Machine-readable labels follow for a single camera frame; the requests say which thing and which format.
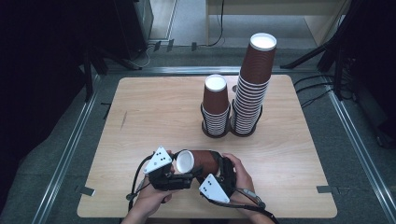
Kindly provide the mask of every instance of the wrist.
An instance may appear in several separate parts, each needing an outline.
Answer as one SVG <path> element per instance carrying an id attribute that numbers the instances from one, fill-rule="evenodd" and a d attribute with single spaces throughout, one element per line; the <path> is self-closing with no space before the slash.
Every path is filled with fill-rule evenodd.
<path id="1" fill-rule="evenodd" d="M 253 224 L 274 224 L 273 220 L 271 218 L 265 216 L 264 214 L 261 214 L 259 212 L 254 212 L 252 213 L 248 219 L 251 221 Z"/>
<path id="2" fill-rule="evenodd" d="M 139 211 L 139 209 L 133 207 L 121 224 L 144 224 L 148 216 L 145 213 Z"/>

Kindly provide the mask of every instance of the floor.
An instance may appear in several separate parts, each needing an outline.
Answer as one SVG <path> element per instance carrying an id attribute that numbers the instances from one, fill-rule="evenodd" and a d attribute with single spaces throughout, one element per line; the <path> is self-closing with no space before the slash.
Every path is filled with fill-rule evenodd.
<path id="1" fill-rule="evenodd" d="M 151 41 L 161 40 L 167 45 L 169 40 L 173 40 L 175 46 L 191 46 L 192 42 L 205 44 L 205 1 L 151 0 L 151 4 L 153 27 L 156 27 L 151 31 Z M 245 48 L 249 38 L 256 33 L 275 36 L 277 47 L 281 49 L 312 49 L 317 46 L 304 16 L 224 15 L 222 33 L 220 21 L 221 16 L 209 16 L 209 43 L 219 41 L 217 47 Z"/>

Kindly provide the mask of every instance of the black cable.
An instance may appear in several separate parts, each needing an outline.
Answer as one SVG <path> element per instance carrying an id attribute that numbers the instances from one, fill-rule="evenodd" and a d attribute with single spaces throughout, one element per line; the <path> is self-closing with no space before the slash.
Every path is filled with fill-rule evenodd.
<path id="1" fill-rule="evenodd" d="M 134 205 L 134 198 L 136 197 L 136 193 L 137 193 L 134 192 L 134 187 L 136 186 L 136 181 L 137 181 L 137 177 L 139 176 L 140 169 L 142 169 L 143 164 L 145 164 L 145 162 L 149 161 L 151 158 L 152 155 L 147 156 L 144 160 L 142 160 L 142 162 L 140 162 L 139 166 L 137 167 L 136 174 L 134 175 L 134 183 L 132 184 L 131 193 L 127 195 L 127 199 L 129 200 L 128 211 L 131 210 L 132 206 Z"/>
<path id="2" fill-rule="evenodd" d="M 327 86 L 327 85 L 332 85 L 332 84 L 334 84 L 334 83 L 333 82 L 322 82 L 322 83 L 318 83 L 318 84 L 314 84 L 314 85 L 311 85 L 311 86 L 300 88 L 299 90 L 296 91 L 296 93 L 299 93 L 301 91 L 306 91 L 306 90 L 309 90 L 309 89 L 312 89 L 312 88 L 315 88 L 315 87 Z"/>
<path id="3" fill-rule="evenodd" d="M 252 205 L 247 205 L 247 204 L 230 204 L 230 203 L 219 203 L 216 201 L 213 201 L 211 199 L 206 198 L 210 203 L 213 203 L 214 205 L 217 206 L 222 206 L 222 207 L 228 207 L 228 208 L 243 208 L 249 211 L 254 211 L 254 212 L 259 212 L 267 217 L 269 217 L 275 224 L 278 224 L 279 222 L 276 220 L 274 214 L 266 211 L 264 208 L 262 207 L 258 207 L 258 206 L 252 206 Z"/>
<path id="4" fill-rule="evenodd" d="M 314 103 L 317 99 L 320 99 L 321 97 L 325 96 L 326 93 L 328 93 L 328 92 L 330 92 L 330 91 L 333 91 L 333 89 L 327 90 L 327 91 L 323 92 L 321 95 L 319 95 L 319 96 L 317 96 L 317 97 L 315 97 L 315 98 L 313 98 L 313 99 L 310 99 L 310 100 L 305 101 L 304 103 L 301 104 L 301 108 L 304 108 L 304 107 L 307 107 L 307 106 L 311 105 L 311 104 Z"/>
<path id="5" fill-rule="evenodd" d="M 304 78 L 301 78 L 300 80 L 294 82 L 293 86 L 296 86 L 298 83 L 300 83 L 300 82 L 302 82 L 302 81 L 305 81 L 305 80 L 308 80 L 308 79 L 311 79 L 311 78 L 316 78 L 316 77 L 334 77 L 334 76 L 330 76 L 330 75 L 318 75 L 318 76 L 312 76 L 312 77 L 304 77 Z"/>
<path id="6" fill-rule="evenodd" d="M 224 15 L 224 0 L 221 1 L 220 36 L 219 36 L 219 39 L 213 44 L 210 44 L 210 45 L 198 45 L 198 46 L 200 46 L 200 47 L 213 47 L 213 46 L 215 46 L 215 45 L 217 45 L 219 43 L 219 41 L 222 38 L 222 33 L 223 33 L 223 22 L 222 22 L 223 15 Z"/>

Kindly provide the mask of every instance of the table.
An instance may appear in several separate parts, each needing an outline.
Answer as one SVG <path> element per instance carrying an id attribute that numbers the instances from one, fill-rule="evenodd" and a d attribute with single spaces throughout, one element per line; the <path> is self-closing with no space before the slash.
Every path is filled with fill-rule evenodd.
<path id="1" fill-rule="evenodd" d="M 227 76 L 230 101 L 238 76 Z M 245 164 L 256 193 L 276 217 L 334 217 L 328 186 L 290 77 L 272 75 L 262 117 L 250 137 L 204 135 L 200 103 L 205 77 L 127 77 L 120 81 L 107 117 L 86 187 L 80 217 L 124 217 L 138 164 L 159 145 L 232 152 Z M 174 194 L 152 217 L 240 218 L 239 213 L 202 198 L 196 180 Z"/>
<path id="2" fill-rule="evenodd" d="M 206 0 L 206 44 L 209 16 L 221 15 L 222 0 Z M 318 46 L 331 36 L 350 0 L 227 0 L 223 15 L 302 15 Z"/>

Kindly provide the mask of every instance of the metal frame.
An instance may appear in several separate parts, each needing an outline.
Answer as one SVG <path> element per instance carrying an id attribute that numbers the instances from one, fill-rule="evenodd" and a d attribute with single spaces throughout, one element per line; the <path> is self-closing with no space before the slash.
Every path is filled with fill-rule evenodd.
<path id="1" fill-rule="evenodd" d="M 203 67 L 203 66 L 186 66 L 186 67 L 152 67 L 146 68 L 139 72 L 127 72 L 125 70 L 119 71 L 124 75 L 136 76 L 205 76 L 208 74 L 222 74 L 222 75 L 238 75 L 240 67 L 238 66 L 214 66 L 214 67 Z M 278 66 L 273 68 L 273 74 L 295 74 L 295 73 L 317 73 L 316 67 L 305 67 L 299 69 L 281 69 Z M 102 79 L 99 75 L 96 75 L 93 86 L 98 90 L 101 85 Z M 67 172 L 70 161 L 73 158 L 74 151 L 77 147 L 79 138 L 82 131 L 84 130 L 86 121 L 91 114 L 93 104 L 97 96 L 97 91 L 94 92 L 91 100 L 87 102 L 82 108 L 81 114 L 76 123 L 75 129 L 71 133 L 70 139 L 64 149 L 64 154 L 62 155 L 58 166 L 52 176 L 49 185 L 47 186 L 45 195 L 39 205 L 35 217 L 32 223 L 45 223 L 47 217 L 50 213 L 50 209 L 56 199 L 59 188 L 61 187 L 64 176 Z M 374 162 L 372 161 L 369 152 L 367 151 L 365 145 L 361 141 L 361 137 L 356 130 L 350 116 L 347 113 L 347 109 L 342 101 L 339 101 L 335 94 L 331 91 L 329 96 L 332 100 L 334 109 L 336 110 L 340 120 L 342 121 L 346 133 L 355 149 L 355 152 L 361 162 L 361 166 L 366 173 L 373 190 L 389 220 L 389 223 L 396 223 L 396 204 L 390 193 L 389 188 L 385 184 L 381 174 L 378 172 Z"/>

